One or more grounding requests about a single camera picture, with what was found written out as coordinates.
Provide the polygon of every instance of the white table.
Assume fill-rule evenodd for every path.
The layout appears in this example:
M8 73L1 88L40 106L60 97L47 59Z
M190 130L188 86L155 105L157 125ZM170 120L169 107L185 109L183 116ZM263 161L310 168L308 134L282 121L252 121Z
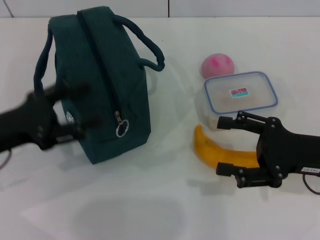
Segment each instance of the white table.
M78 143L13 151L0 172L0 237L6 240L314 240L320 198L302 176L282 187L238 189L193 152L199 66L229 55L236 72L265 72L293 132L320 136L320 18L133 18L163 50L166 67L147 69L152 133L148 143L91 165ZM47 38L47 18L0 19L0 111L23 101ZM141 57L152 53L132 38ZM51 51L44 78L55 81ZM61 120L62 108L56 108ZM254 150L258 136L206 131L222 146ZM320 180L308 177L319 190Z

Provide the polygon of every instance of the pink ball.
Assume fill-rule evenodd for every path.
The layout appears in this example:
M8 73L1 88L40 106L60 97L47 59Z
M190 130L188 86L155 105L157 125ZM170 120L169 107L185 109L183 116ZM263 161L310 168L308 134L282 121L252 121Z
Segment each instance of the pink ball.
M231 75L235 72L234 61L222 53L216 53L208 56L202 63L201 74L205 79Z

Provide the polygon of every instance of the banana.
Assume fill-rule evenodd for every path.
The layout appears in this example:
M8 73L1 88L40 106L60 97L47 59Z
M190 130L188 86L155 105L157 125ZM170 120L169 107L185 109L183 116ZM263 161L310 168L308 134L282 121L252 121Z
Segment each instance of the banana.
M217 168L218 163L233 164L245 168L259 168L255 151L224 149L204 134L201 125L195 127L194 150L203 162L214 169Z

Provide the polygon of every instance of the teal bag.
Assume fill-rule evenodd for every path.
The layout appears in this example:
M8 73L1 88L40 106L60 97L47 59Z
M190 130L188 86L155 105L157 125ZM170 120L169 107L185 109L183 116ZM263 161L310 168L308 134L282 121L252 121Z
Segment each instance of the teal bag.
M125 28L156 56L157 64L140 58ZM87 84L89 93L65 99L68 123L98 117L102 125L86 131L79 141L92 164L145 144L151 132L145 66L160 72L165 58L160 48L132 21L101 6L76 15L52 17L48 37L34 73L34 92L43 94L49 51L55 40L56 87Z

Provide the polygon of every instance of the container label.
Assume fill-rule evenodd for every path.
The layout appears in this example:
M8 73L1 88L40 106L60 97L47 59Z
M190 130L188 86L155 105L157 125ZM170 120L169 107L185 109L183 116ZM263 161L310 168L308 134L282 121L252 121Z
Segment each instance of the container label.
M318 174L318 173L320 173L320 169L312 168L312 167L303 167L301 172Z
M247 97L249 96L248 89L246 87L238 88L238 89L232 89L229 90L232 98L241 98L241 97Z

